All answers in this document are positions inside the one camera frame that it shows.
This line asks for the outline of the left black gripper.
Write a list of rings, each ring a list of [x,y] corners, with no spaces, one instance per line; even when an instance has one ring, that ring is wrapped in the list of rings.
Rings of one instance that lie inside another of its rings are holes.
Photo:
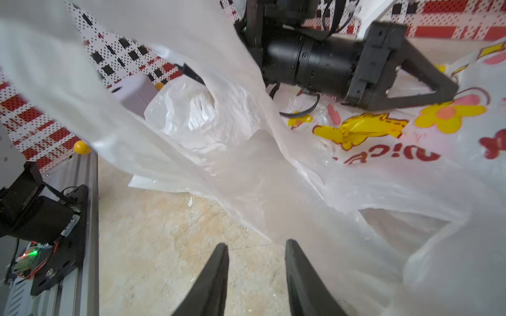
[[[458,84],[405,39],[408,27],[373,22],[361,42],[346,104],[385,111],[451,101]]]

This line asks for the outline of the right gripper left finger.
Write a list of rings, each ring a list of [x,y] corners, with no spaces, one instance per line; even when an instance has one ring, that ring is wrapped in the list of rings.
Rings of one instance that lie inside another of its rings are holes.
[[[228,272],[228,247],[219,243],[173,315],[224,315]]]

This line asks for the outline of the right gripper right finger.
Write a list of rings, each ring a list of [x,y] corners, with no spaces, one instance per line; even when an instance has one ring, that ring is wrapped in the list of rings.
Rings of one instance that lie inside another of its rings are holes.
[[[289,239],[285,246],[289,306],[292,315],[345,315],[330,294],[299,243]]]

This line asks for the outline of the plain white plastic bag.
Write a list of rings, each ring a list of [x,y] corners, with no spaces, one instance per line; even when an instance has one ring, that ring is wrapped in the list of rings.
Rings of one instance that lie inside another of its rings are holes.
[[[400,315],[404,257],[366,223],[365,166],[336,161],[280,103],[217,1],[79,1],[101,25],[183,55],[204,79],[170,81],[141,119],[100,82],[64,1],[1,2],[1,66],[35,106],[138,186],[215,200],[275,242],[293,238],[337,301]]]

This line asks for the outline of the printed white plastic bag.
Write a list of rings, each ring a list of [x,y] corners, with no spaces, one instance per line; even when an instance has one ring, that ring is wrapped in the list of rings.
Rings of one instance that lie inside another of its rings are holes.
[[[505,40],[440,71],[459,86],[449,101],[372,112],[324,97],[281,121],[346,218],[329,271],[362,315],[505,314]]]

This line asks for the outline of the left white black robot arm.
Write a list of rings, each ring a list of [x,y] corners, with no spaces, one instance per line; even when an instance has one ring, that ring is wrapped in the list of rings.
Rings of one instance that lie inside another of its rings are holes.
[[[392,1],[335,1],[332,25],[304,27],[325,17],[317,1],[238,1],[238,35],[267,85],[299,86],[367,111],[451,101],[458,85],[406,38],[407,27],[382,22]]]

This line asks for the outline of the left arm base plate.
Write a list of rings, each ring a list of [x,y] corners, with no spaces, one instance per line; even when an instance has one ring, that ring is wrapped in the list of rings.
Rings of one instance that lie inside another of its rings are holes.
[[[79,218],[69,233],[56,240],[56,251],[51,254],[45,266],[33,277],[30,291],[38,296],[49,290],[82,266],[86,245],[86,220],[88,215],[88,187],[81,185],[69,193],[73,204],[64,205],[71,208]]]

